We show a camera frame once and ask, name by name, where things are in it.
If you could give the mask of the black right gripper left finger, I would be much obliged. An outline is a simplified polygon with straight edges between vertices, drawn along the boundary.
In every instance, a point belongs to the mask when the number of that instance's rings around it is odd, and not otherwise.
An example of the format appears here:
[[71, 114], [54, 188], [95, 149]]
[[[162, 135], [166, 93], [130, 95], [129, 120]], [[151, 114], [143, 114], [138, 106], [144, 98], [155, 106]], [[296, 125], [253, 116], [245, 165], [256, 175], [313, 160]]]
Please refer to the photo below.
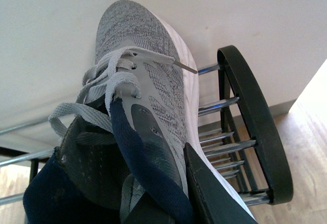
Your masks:
[[59, 164], [89, 201], [119, 210], [130, 170], [114, 135], [75, 117], [57, 151]]

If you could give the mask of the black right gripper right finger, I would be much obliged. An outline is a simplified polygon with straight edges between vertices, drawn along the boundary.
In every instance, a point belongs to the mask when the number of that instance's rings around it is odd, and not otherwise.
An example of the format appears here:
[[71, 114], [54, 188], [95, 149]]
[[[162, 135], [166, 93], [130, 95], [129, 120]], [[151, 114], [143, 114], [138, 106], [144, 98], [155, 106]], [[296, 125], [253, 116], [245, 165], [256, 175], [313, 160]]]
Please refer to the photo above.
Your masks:
[[193, 147], [184, 147], [189, 198], [194, 223], [256, 223], [206, 166]]

